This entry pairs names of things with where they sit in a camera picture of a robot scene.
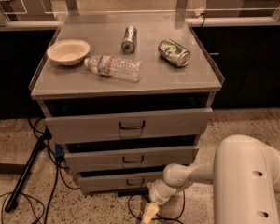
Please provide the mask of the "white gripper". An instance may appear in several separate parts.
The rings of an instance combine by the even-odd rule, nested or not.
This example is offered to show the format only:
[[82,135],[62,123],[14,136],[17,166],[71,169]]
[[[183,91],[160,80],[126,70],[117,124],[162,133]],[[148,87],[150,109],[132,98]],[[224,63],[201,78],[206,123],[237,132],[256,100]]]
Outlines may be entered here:
[[176,195],[185,185],[184,180],[180,179],[157,179],[148,185],[148,196],[151,203],[145,207],[142,215],[141,224],[149,224],[152,218],[156,216],[159,211],[159,205],[167,203],[172,196]]

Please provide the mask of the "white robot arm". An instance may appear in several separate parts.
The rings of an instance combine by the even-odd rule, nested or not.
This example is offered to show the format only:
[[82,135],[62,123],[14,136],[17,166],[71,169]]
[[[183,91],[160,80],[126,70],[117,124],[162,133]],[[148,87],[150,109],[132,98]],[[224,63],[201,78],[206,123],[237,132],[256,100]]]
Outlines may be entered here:
[[213,186],[214,224],[280,223],[275,199],[280,193],[280,151],[237,134],[220,143],[210,163],[167,165],[162,178],[148,185],[150,203],[141,224],[148,224],[161,205],[194,183]]

